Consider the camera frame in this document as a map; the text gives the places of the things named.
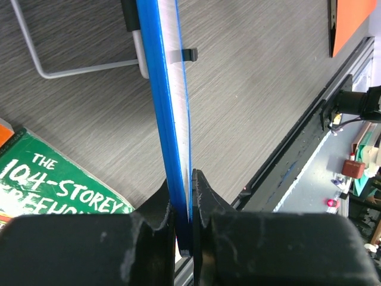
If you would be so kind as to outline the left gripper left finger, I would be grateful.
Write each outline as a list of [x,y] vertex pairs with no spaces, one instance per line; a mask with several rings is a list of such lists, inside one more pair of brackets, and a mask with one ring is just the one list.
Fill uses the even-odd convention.
[[2,285],[173,285],[175,213],[163,184],[130,214],[37,214],[1,231]]

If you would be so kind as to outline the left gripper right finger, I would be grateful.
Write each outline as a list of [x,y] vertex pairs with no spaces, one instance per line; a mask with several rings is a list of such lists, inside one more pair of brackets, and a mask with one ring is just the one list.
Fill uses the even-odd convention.
[[377,285],[356,227],[324,213],[239,212],[192,172],[195,285]]

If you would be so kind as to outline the blue framed whiteboard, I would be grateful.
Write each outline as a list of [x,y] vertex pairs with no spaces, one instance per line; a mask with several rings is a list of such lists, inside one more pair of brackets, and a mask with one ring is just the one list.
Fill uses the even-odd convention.
[[177,1],[122,1],[135,60],[47,73],[44,71],[18,1],[12,1],[24,40],[39,75],[57,79],[137,64],[151,84],[170,202],[177,213],[175,231],[180,255],[193,255],[191,121],[185,62],[198,59],[184,49]]

